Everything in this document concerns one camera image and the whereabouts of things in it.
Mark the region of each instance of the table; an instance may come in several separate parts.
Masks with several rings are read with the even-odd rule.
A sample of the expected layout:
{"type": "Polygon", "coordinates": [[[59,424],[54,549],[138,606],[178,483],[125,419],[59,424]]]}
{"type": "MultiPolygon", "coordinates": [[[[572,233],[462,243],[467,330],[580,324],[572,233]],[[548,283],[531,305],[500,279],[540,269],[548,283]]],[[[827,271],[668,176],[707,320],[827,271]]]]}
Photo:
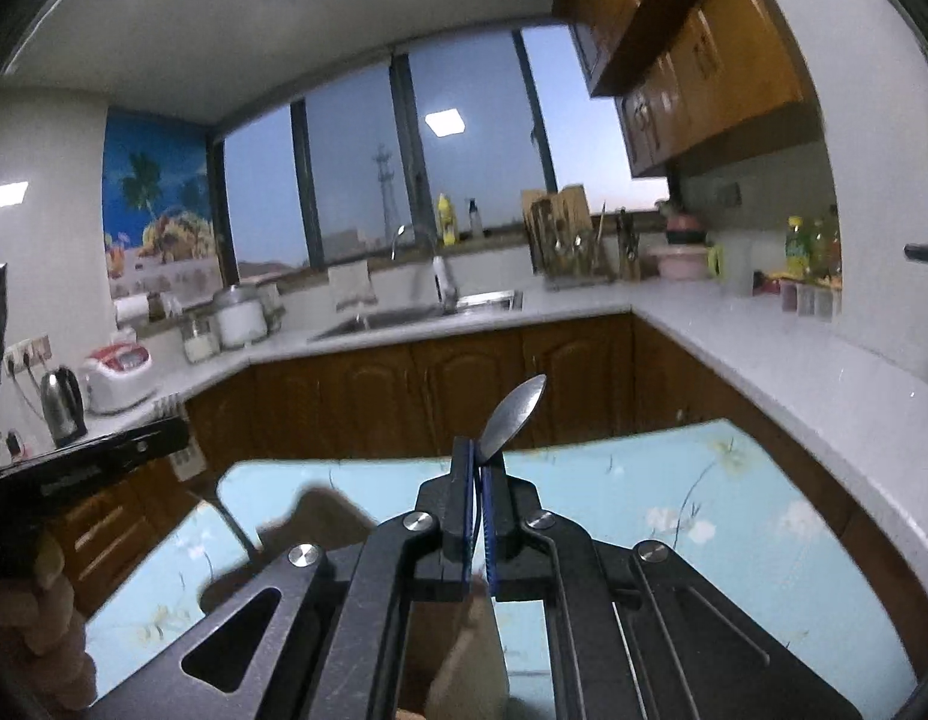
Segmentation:
{"type": "MultiPolygon", "coordinates": [[[[286,517],[314,485],[337,488],[382,521],[412,509],[419,484],[448,469],[446,458],[253,461],[233,466],[219,493],[248,533],[286,517]]],[[[840,542],[731,423],[510,452],[507,469],[534,482],[544,507],[576,520],[592,538],[676,543],[685,560],[868,720],[892,716],[916,685],[891,621],[840,542]]],[[[203,586],[243,559],[216,512],[194,509],[88,623],[101,694],[195,624],[203,586]]],[[[496,613],[513,717],[553,717],[542,605],[497,604],[496,613]]]]}

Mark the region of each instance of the wall poster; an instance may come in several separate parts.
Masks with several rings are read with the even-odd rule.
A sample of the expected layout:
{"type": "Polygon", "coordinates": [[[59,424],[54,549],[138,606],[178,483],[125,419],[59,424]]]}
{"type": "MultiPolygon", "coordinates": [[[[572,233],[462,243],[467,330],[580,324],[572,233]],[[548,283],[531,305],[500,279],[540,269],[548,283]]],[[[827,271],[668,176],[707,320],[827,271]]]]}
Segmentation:
{"type": "Polygon", "coordinates": [[[104,136],[104,250],[110,297],[174,293],[187,307],[222,286],[206,132],[112,110],[104,136]]]}

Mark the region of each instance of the kitchen sink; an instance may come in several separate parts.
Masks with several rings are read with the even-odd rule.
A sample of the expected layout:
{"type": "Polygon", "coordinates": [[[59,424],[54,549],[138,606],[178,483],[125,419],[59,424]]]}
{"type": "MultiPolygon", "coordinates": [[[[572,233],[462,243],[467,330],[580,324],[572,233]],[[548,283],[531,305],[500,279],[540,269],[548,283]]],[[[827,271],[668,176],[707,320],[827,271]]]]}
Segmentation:
{"type": "Polygon", "coordinates": [[[325,330],[323,333],[318,333],[310,340],[323,341],[324,338],[339,338],[354,333],[365,333],[368,330],[403,327],[406,324],[426,322],[428,319],[456,317],[459,314],[475,314],[485,311],[519,311],[522,305],[523,293],[519,290],[467,295],[465,298],[460,298],[452,308],[445,308],[438,304],[411,306],[409,308],[393,309],[392,311],[376,311],[372,314],[358,314],[356,317],[346,319],[345,322],[335,324],[331,329],[325,330]]]}

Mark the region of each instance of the window pane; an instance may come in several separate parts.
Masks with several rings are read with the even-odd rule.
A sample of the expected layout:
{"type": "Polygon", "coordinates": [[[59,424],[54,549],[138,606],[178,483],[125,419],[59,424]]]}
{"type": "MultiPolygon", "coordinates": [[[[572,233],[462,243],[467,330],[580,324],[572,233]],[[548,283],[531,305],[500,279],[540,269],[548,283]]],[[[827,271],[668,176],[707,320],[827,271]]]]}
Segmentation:
{"type": "Polygon", "coordinates": [[[544,180],[510,32],[414,50],[410,68],[432,201],[447,194],[462,229],[470,197],[485,227],[522,220],[520,190],[543,189],[544,180]],[[438,137],[425,117],[451,109],[460,114],[464,131],[438,137]]]}
{"type": "Polygon", "coordinates": [[[410,222],[388,68],[357,71],[307,95],[307,133],[328,263],[391,244],[410,222]]]}
{"type": "Polygon", "coordinates": [[[227,137],[224,175],[241,280],[307,265],[289,107],[227,137]]]}
{"type": "Polygon", "coordinates": [[[664,178],[630,178],[614,100],[587,95],[570,30],[535,26],[522,34],[558,185],[584,185],[595,212],[605,200],[608,210],[638,209],[670,196],[664,178]]]}

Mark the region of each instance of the silver screw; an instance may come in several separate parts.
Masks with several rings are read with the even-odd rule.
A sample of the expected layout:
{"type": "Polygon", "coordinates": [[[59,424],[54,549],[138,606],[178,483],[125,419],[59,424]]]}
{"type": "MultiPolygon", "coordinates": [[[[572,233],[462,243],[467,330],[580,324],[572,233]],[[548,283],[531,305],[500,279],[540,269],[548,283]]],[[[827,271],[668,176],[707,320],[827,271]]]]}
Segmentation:
{"type": "Polygon", "coordinates": [[[670,547],[662,541],[641,541],[638,555],[643,562],[664,562],[670,557],[670,547]]]}
{"type": "Polygon", "coordinates": [[[534,514],[527,517],[526,521],[528,528],[533,528],[534,531],[545,531],[547,528],[553,527],[554,523],[557,522],[557,517],[554,517],[553,512],[541,509],[539,512],[534,512],[534,514]]]}
{"type": "Polygon", "coordinates": [[[422,533],[434,527],[434,519],[427,512],[410,512],[404,517],[404,527],[408,531],[422,533]]]}
{"type": "Polygon", "coordinates": [[[294,563],[298,568],[307,568],[318,560],[321,560],[323,550],[316,544],[298,544],[287,553],[287,560],[294,563]]]}

